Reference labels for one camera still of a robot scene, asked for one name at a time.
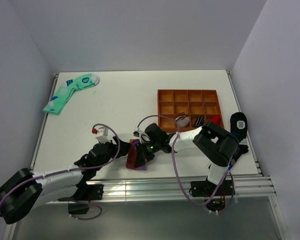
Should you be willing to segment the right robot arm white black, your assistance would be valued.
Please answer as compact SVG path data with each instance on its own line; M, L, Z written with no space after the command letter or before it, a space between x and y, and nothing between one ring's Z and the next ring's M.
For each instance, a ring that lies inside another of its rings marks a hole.
M189 149L199 149L210 161L206 189L212 195L223 190L223 182L228 165L236 152L239 140L219 125L208 121L194 130L167 134L157 124L146 127L148 140L136 144L133 167L139 168L154 159L162 151L175 154Z

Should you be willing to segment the maroon purple orange sock pair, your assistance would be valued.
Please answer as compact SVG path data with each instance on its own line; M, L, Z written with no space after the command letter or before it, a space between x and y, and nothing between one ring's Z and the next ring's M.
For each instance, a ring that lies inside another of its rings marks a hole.
M137 159L137 149L136 144L139 143L139 139L130 139L130 144L132 145L129 149L128 155L127 155L127 161L126 161L126 168L130 170L136 170L136 171L145 171L146 166L145 164L135 167L136 159Z

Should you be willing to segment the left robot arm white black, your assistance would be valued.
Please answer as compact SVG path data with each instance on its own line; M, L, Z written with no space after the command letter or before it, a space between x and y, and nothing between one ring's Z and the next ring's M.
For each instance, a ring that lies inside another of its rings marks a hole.
M117 137L97 143L78 161L68 167L47 171L17 171L0 187L0 218L7 224L22 220L32 209L52 201L79 201L87 196L87 181L103 166L126 156L131 143Z

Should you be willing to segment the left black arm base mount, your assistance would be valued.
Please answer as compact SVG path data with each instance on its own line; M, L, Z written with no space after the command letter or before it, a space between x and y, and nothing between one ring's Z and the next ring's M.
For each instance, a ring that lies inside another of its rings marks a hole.
M69 202L68 213L73 218L79 220L91 220L99 217L102 214L103 209L92 203L92 201L101 200L103 197L103 184L85 184L80 186L73 196L59 198L58 201ZM93 217L81 217L81 215L86 215L89 210L98 209L99 213Z

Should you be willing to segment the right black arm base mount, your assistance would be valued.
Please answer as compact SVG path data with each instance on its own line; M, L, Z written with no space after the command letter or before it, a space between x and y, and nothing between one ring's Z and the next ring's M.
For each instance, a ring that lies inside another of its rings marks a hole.
M191 188L189 193L193 197L205 197L209 198L210 195L216 188L216 185L208 182L207 180L199 180L199 181L191 181ZM234 186L231 180L224 180L224 182L220 185L218 190L214 195L214 199L212 199L207 205L206 208L212 212L218 212L224 210L227 203L226 197L233 198L235 194Z

